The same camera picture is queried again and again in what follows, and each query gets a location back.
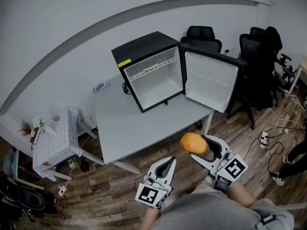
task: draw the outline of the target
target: mini fridge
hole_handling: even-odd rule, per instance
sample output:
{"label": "mini fridge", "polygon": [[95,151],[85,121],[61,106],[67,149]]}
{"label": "mini fridge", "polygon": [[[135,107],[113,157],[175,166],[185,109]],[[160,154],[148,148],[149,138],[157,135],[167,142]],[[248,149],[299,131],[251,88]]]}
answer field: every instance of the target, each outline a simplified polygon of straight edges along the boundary
{"label": "mini fridge", "polygon": [[181,44],[161,32],[123,44],[112,54],[141,112],[183,93],[229,113],[245,66],[244,61]]}

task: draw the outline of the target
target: office chair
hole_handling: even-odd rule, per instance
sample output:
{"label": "office chair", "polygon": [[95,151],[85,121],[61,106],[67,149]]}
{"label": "office chair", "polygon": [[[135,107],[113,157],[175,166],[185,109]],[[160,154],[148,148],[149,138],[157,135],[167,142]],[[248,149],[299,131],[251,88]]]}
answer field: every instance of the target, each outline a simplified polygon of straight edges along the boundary
{"label": "office chair", "polygon": [[248,63],[244,72],[246,78],[241,82],[238,101],[242,105],[227,118],[246,110],[255,128],[251,108],[261,109],[273,106],[271,79],[274,70],[274,49],[268,32],[242,34],[240,36],[241,57]]}
{"label": "office chair", "polygon": [[[279,34],[272,35],[270,33],[270,31],[271,32],[273,31],[272,28],[270,28],[269,30],[263,30],[262,28],[259,28],[259,27],[251,27],[249,35],[256,36],[258,38],[260,38],[260,37],[268,37],[268,38],[271,37],[271,41],[272,41],[272,44],[273,44],[274,61],[278,62],[277,54],[278,54],[279,50],[283,47],[283,45],[281,44]],[[283,81],[282,77],[278,73],[275,74],[275,75],[272,75],[270,82],[272,83],[272,91],[273,91],[273,94],[274,94],[274,98],[276,100],[275,106],[277,107],[278,98],[277,98],[276,91],[282,93],[282,97],[284,97],[284,92],[282,90],[280,90],[278,87],[285,87],[286,84]]]}
{"label": "office chair", "polygon": [[[273,40],[273,46],[274,46],[274,53],[275,53],[275,62],[278,63],[279,65],[282,66],[284,74],[283,74],[283,79],[287,79],[287,83],[283,86],[284,89],[289,90],[291,88],[291,78],[295,78],[295,72],[296,70],[293,72],[292,71],[292,66],[287,68],[287,62],[286,60],[292,61],[292,59],[290,57],[288,57],[287,55],[281,53],[281,56],[283,58],[278,58],[277,54],[279,53],[279,51],[283,48],[283,44],[282,44],[282,40],[280,38],[279,33],[277,32],[277,30],[272,27],[269,26],[266,29],[267,32],[270,33],[272,40]],[[282,93],[282,97],[283,97],[283,91],[277,89],[277,91]]]}
{"label": "office chair", "polygon": [[213,29],[209,26],[190,26],[181,43],[217,53],[222,49],[222,42],[215,39]]}

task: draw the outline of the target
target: potted plant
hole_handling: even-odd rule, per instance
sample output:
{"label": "potted plant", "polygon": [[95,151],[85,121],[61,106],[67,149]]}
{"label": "potted plant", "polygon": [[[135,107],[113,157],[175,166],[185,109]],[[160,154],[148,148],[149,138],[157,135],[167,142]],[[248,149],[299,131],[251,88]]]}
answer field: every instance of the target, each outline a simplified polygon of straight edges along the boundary
{"label": "potted plant", "polygon": [[72,169],[80,169],[83,173],[88,172],[90,170],[88,162],[85,160],[80,161],[75,161],[72,159],[68,160],[69,163],[69,167],[71,167]]}

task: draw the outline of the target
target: open fridge door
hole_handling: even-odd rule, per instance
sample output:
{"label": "open fridge door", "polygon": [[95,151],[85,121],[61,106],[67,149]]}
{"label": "open fridge door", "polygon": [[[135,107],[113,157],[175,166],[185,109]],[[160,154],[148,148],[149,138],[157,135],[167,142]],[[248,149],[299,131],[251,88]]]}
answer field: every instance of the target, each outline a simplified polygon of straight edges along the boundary
{"label": "open fridge door", "polygon": [[221,113],[229,113],[245,62],[183,45],[180,59],[186,96]]}

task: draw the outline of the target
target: yellow label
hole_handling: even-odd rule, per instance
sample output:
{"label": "yellow label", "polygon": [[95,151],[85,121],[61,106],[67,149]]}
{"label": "yellow label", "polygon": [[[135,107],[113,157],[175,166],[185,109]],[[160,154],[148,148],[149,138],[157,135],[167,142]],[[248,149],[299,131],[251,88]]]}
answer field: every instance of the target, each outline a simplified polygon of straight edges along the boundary
{"label": "yellow label", "polygon": [[131,60],[130,60],[130,59],[127,59],[127,60],[125,60],[125,61],[119,63],[119,64],[118,64],[118,67],[122,67],[122,66],[128,64],[129,62],[131,62]]}

